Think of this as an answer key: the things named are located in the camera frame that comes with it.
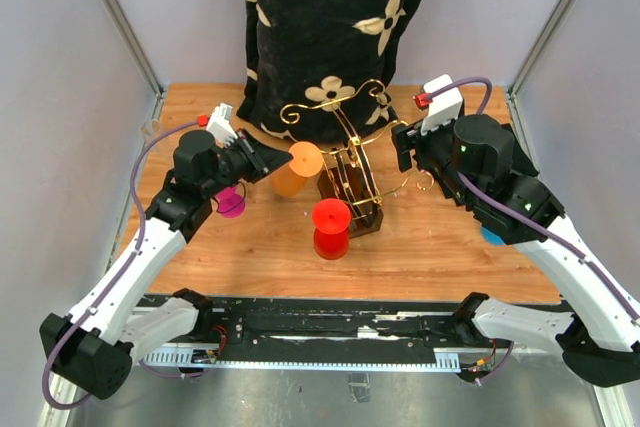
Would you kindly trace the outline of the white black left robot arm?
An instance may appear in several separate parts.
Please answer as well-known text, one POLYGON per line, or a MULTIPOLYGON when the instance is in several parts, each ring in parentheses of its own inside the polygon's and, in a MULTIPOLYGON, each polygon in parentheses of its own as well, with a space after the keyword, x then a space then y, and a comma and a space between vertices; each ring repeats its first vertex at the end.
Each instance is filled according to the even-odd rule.
POLYGON ((223 190, 257 183, 292 159, 243 129, 219 142, 195 123, 178 127, 173 167, 147 208, 133 240, 96 286, 68 314, 49 314, 39 333, 46 355, 41 387, 50 406, 63 410, 50 390, 52 374, 104 400, 124 383, 132 366, 163 344, 186 336, 200 343, 216 330, 212 302, 181 289, 160 307, 131 316, 160 271, 192 240, 223 190))

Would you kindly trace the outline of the red wine glass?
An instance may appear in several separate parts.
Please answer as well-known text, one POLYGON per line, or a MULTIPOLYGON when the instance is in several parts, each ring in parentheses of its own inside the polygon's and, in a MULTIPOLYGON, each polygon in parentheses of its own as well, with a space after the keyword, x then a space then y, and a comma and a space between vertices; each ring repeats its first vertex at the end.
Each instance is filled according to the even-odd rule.
POLYGON ((337 260, 348 252, 351 211, 344 202, 335 198, 321 200, 312 211, 312 222, 313 246, 321 258, 337 260))

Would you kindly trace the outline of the magenta wine glass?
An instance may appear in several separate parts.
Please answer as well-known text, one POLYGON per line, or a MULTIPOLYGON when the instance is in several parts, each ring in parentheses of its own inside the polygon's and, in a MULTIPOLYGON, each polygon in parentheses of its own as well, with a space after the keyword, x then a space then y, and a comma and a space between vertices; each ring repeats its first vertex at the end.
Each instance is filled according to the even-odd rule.
POLYGON ((214 197, 216 212, 224 218, 237 218, 244 213, 246 203, 243 194, 237 192, 237 187, 228 187, 214 197))

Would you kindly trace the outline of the orange wine glass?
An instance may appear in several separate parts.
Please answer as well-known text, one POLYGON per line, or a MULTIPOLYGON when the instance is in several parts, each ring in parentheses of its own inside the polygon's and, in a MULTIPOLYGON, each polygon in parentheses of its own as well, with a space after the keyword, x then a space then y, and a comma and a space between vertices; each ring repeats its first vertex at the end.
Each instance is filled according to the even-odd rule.
POLYGON ((294 197, 306 182, 317 175, 324 166, 323 154, 313 143, 295 142, 288 152, 292 159, 273 173, 269 180, 273 191, 283 197, 294 197))

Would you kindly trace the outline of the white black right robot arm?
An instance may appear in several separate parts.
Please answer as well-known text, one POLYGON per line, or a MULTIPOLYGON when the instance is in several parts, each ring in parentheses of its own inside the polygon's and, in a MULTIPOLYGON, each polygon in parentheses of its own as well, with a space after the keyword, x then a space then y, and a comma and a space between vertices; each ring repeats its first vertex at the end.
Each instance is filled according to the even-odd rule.
POLYGON ((460 115, 432 130, 396 126, 392 141, 400 171, 417 166, 431 174, 446 198, 532 260, 569 306, 554 312, 472 292, 451 320, 460 344, 524 344, 560 357, 599 387, 638 380, 638 301, 598 265, 509 126, 486 114, 460 115))

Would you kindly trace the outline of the gold wire wine glass rack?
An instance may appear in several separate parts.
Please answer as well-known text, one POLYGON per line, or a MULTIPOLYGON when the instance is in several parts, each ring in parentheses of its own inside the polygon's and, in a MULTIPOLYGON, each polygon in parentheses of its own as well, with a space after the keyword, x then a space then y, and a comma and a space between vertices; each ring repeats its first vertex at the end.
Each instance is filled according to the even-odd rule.
POLYGON ((333 115, 344 131, 343 146, 324 151, 324 170, 317 180, 317 188, 323 199, 334 198, 342 201, 350 210, 352 220, 348 227, 350 238, 372 234, 380 230, 384 214, 383 199, 397 190, 386 193, 379 190, 365 146, 375 140, 363 139, 342 110, 342 105, 366 91, 372 98, 386 92, 383 82, 369 79, 363 82, 355 93, 341 98, 334 98, 322 104, 307 106, 291 103, 280 109, 280 120, 287 125, 299 122, 302 110, 321 110, 325 107, 334 109, 333 115))

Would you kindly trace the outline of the blue wine glass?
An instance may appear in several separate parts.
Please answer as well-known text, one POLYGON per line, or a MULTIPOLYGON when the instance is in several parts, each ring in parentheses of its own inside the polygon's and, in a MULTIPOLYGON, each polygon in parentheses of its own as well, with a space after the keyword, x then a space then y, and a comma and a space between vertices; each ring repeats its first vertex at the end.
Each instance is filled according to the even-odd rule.
POLYGON ((504 246, 505 245, 505 242, 502 240, 502 238, 499 235, 491 232, 489 229, 487 229, 485 227, 481 228, 481 234, 482 234, 484 240, 487 243, 489 243, 489 244, 491 244, 493 246, 504 246))

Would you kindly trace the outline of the clear wine glass front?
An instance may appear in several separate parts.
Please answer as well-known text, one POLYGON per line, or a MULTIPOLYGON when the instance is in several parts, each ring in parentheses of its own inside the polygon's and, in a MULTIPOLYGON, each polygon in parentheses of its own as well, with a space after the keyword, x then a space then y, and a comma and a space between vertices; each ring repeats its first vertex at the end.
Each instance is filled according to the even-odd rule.
POLYGON ((161 132, 162 124, 158 119, 147 120, 140 128, 140 134, 143 139, 143 145, 151 143, 161 132))

